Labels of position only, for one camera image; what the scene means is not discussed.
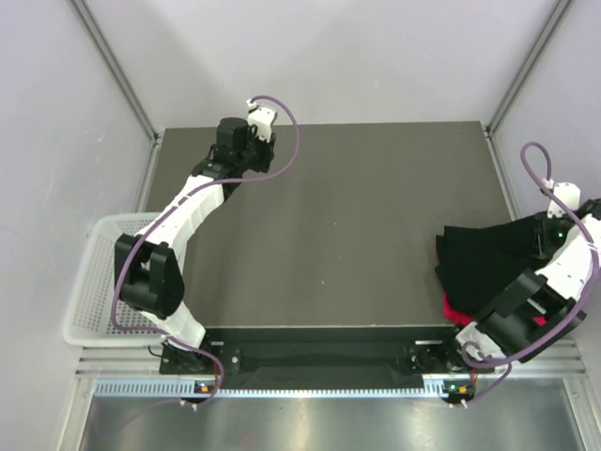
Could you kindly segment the black t shirt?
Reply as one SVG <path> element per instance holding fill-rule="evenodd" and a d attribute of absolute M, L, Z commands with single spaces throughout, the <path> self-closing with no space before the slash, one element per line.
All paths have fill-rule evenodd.
<path fill-rule="evenodd" d="M 547 264 L 534 256 L 534 215 L 482 228 L 447 225 L 435 243 L 442 297 L 472 317 L 524 271 Z"/>

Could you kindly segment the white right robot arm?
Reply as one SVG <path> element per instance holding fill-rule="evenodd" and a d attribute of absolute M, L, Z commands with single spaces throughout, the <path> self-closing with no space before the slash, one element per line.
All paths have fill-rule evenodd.
<path fill-rule="evenodd" d="M 447 370 L 489 369 L 529 362 L 586 318 L 600 276 L 600 201 L 590 199 L 562 218 L 562 245 L 548 264 L 525 270 L 489 305 L 440 345 Z"/>

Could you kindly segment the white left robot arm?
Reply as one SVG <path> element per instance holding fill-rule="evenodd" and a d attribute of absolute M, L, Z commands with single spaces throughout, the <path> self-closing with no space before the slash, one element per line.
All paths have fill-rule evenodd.
<path fill-rule="evenodd" d="M 154 221 L 133 235 L 121 235 L 115 244 L 113 302 L 140 312 L 151 321 L 150 332 L 182 348 L 180 361 L 192 372 L 207 370 L 213 351 L 202 343 L 206 330 L 184 303 L 182 254 L 245 172 L 269 171 L 276 118 L 274 111 L 260 107 L 246 118 L 222 119 L 208 156 L 193 168 L 180 192 Z"/>

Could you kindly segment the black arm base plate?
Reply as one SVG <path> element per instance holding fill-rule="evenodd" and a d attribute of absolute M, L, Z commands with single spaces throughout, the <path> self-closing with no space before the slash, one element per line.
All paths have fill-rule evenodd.
<path fill-rule="evenodd" d="M 223 388 L 421 388 L 429 376 L 471 382 L 449 325 L 211 327 L 201 348 L 224 367 Z"/>

